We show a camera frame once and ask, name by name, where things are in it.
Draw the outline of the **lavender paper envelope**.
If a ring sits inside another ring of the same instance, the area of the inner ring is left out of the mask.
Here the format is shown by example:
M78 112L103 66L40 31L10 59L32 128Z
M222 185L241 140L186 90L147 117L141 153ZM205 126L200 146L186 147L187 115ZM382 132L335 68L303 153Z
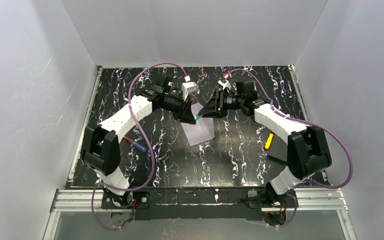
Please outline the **lavender paper envelope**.
M196 124L181 123L190 147L210 141L215 138L214 120L199 118Z

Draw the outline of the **white green glue stick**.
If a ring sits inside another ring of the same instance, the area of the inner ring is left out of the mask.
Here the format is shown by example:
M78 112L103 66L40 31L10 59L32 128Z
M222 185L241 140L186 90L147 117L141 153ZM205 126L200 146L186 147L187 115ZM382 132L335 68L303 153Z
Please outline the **white green glue stick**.
M200 119L202 116L200 115L200 114L197 114L196 116L195 116L195 120L198 120L198 119Z

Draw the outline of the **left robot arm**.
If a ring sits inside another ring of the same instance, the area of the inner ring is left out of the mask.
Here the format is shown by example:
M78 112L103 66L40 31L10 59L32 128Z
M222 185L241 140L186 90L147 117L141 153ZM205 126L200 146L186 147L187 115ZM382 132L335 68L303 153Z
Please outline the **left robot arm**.
M85 128L80 159L98 174L113 194L123 196L132 191L120 168L120 142L138 121L163 109L172 112L180 123L196 124L189 94L196 92L198 85L189 76L185 80L181 88L175 88L171 77L160 76L110 118Z

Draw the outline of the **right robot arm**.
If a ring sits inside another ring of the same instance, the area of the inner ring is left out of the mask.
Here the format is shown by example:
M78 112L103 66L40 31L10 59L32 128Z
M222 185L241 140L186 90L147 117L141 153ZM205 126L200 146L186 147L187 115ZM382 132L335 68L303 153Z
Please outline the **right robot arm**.
M241 110L245 116L268 129L286 144L286 166L265 185L265 191L245 201L262 204L281 202L293 187L332 164L332 157L323 129L296 122L276 113L268 100L260 98L252 80L238 80L235 90L228 81L219 86L207 104L198 112L202 118L224 118L229 110Z

